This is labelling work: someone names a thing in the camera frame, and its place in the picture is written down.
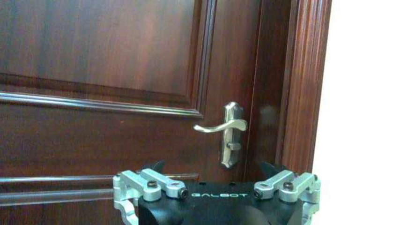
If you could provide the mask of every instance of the door handle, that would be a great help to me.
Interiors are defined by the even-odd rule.
[[[228,103],[225,106],[225,121],[216,127],[193,126],[193,129],[203,133],[215,133],[224,131],[221,142],[220,163],[231,168],[239,161],[241,143],[240,133],[248,129],[248,123],[243,120],[243,108],[236,102]]]
[[[195,130],[204,133],[215,133],[228,128],[235,128],[241,131],[245,131],[248,128],[248,123],[245,120],[229,120],[228,122],[223,123],[221,125],[217,125],[216,127],[201,127],[199,125],[193,126]]]

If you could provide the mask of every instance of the screw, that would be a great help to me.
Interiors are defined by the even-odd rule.
[[[293,183],[292,182],[284,182],[283,188],[292,191],[293,190]]]
[[[263,197],[263,192],[260,192],[260,190],[255,189],[255,198],[260,199]]]
[[[183,189],[183,190],[180,190],[180,198],[181,199],[185,199],[187,197],[188,197],[188,190],[187,189]]]
[[[157,187],[157,182],[155,180],[148,181],[148,187],[149,188],[156,188]]]

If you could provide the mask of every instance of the door frame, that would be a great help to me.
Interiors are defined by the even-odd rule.
[[[260,161],[312,171],[331,5],[263,1],[244,180],[260,178]],[[276,96],[263,95],[276,83]]]

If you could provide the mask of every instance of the silver metal bracket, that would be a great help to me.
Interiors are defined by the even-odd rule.
[[[295,173],[284,170],[265,181],[255,183],[255,197],[257,199],[271,199],[273,193],[283,186],[283,183],[293,180]]]
[[[224,131],[221,142],[220,163],[231,168],[239,161],[241,150],[240,133],[248,128],[248,123],[243,120],[243,108],[236,102],[228,103],[225,106],[224,124],[216,127],[201,127],[195,125],[193,129],[204,133],[215,133]]]
[[[181,182],[180,180],[172,180],[152,169],[141,170],[140,176],[147,180],[156,180],[157,184],[161,186],[163,191],[165,191],[165,195],[169,198],[187,198],[188,190],[184,182]]]
[[[295,203],[303,201],[303,225],[309,225],[312,215],[320,210],[320,180],[316,175],[304,173],[295,176],[292,171],[284,170],[265,181],[255,183],[255,197],[260,200],[271,199],[279,191],[280,200]]]
[[[137,206],[140,197],[145,201],[153,202],[161,198],[163,189],[167,196],[183,198],[187,195],[187,190],[184,184],[183,187],[181,184],[181,181],[169,179],[152,169],[144,169],[140,175],[127,170],[113,176],[113,207],[120,210],[124,224],[139,225],[135,205]]]

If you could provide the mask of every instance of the door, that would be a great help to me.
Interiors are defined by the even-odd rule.
[[[227,169],[221,133],[193,125],[221,124],[231,101],[249,121],[260,7],[260,0],[1,1],[4,223],[120,223],[111,175],[159,160],[183,179],[243,179],[248,133]]]

